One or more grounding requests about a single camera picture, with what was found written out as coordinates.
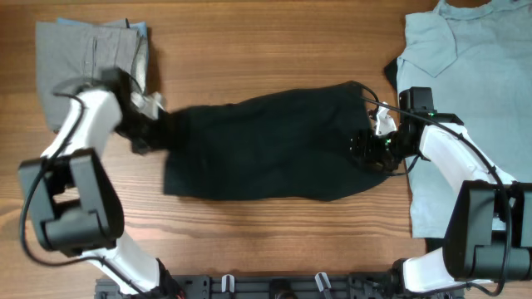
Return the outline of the black shorts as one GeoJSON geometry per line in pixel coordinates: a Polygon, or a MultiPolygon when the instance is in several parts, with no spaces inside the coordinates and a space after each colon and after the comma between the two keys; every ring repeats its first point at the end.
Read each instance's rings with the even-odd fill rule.
{"type": "Polygon", "coordinates": [[[173,112],[163,191],[212,200],[332,201],[376,187],[386,175],[350,151],[355,134],[370,127],[361,95],[348,81],[173,112]]]}

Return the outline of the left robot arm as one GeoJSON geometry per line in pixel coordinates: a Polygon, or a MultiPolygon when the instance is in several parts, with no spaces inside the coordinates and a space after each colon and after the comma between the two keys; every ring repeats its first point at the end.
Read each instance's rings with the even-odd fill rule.
{"type": "Polygon", "coordinates": [[[19,242],[44,267],[89,262],[129,298],[183,298],[184,289],[160,259],[125,231],[121,201],[101,163],[110,135],[138,137],[150,118],[131,99],[136,82],[119,67],[98,79],[72,78],[53,87],[70,103],[57,137],[18,168],[24,193],[19,242]]]}

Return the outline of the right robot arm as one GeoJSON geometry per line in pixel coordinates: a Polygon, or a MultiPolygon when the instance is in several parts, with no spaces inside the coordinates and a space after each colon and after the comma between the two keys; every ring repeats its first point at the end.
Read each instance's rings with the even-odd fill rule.
{"type": "Polygon", "coordinates": [[[440,113],[431,89],[399,96],[401,116],[369,98],[374,126],[352,138],[353,158],[365,169],[396,175],[406,158],[433,163],[456,193],[443,244],[394,263],[381,289],[390,297],[431,297],[475,288],[497,297],[508,282],[531,278],[531,185],[498,168],[472,141],[463,121],[440,113]]]}

